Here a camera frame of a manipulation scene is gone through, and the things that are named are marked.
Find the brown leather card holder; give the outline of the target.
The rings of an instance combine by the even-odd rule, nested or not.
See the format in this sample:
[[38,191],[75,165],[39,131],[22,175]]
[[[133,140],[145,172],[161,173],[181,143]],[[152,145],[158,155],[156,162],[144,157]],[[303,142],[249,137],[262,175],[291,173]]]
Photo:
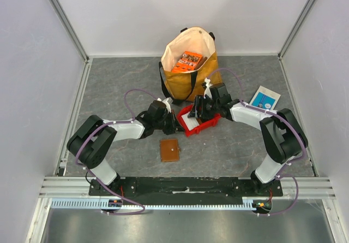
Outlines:
[[160,158],[162,162],[179,161],[179,144],[177,139],[164,139],[160,141]]

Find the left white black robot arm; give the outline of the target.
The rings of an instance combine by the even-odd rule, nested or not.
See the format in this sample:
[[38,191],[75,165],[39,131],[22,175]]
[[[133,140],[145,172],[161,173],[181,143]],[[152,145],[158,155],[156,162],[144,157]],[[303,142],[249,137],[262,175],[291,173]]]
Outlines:
[[144,139],[155,130],[166,135],[184,132],[175,112],[163,100],[152,101],[148,109],[134,119],[110,121],[90,116],[69,139],[67,149],[75,156],[76,163],[81,163],[101,181],[101,189],[106,194],[115,195],[120,189],[119,175],[105,159],[112,143]]

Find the red plastic bin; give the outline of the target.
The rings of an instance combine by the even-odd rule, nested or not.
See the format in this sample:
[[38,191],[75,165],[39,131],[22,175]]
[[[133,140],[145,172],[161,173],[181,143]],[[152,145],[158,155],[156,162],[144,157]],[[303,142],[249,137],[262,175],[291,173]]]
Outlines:
[[186,106],[186,107],[184,107],[184,108],[177,114],[177,120],[178,120],[178,122],[180,123],[180,125],[185,129],[185,132],[184,132],[184,133],[185,133],[185,135],[186,135],[187,137],[189,137],[189,136],[191,136],[191,135],[194,135],[194,134],[199,134],[200,132],[202,132],[203,130],[205,130],[205,129],[207,129],[207,128],[215,127],[215,126],[217,125],[217,123],[219,122],[220,118],[221,118],[221,116],[220,116],[219,114],[216,114],[216,115],[214,115],[214,117],[213,117],[212,119],[210,119],[210,120],[208,120],[208,121],[206,121],[206,122],[202,122],[201,120],[197,119],[200,125],[199,125],[198,127],[194,128],[193,130],[189,131],[189,130],[186,128],[186,126],[185,126],[185,124],[184,124],[184,122],[183,122],[181,116],[184,115],[184,114],[186,114],[186,113],[188,113],[188,112],[190,112],[191,107],[192,107],[192,104],[191,104],[191,105],[188,105],[188,106]]

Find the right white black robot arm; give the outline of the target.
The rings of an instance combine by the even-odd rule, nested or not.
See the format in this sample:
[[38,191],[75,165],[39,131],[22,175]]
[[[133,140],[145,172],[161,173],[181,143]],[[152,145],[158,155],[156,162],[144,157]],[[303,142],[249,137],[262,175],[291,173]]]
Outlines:
[[189,131],[198,131],[200,125],[214,116],[239,122],[261,131],[267,155],[251,173],[250,189],[254,195],[264,195],[269,185],[280,178],[284,167],[306,156],[308,140],[289,109],[280,111],[258,108],[240,99],[232,99],[225,84],[204,84],[204,94],[198,95],[189,112],[180,116]]

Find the blue white box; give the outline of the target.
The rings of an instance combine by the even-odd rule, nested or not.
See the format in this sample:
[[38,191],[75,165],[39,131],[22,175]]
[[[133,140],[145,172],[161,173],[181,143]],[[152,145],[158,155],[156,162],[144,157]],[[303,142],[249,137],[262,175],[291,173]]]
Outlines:
[[280,97],[280,94],[260,86],[249,104],[261,109],[273,110]]

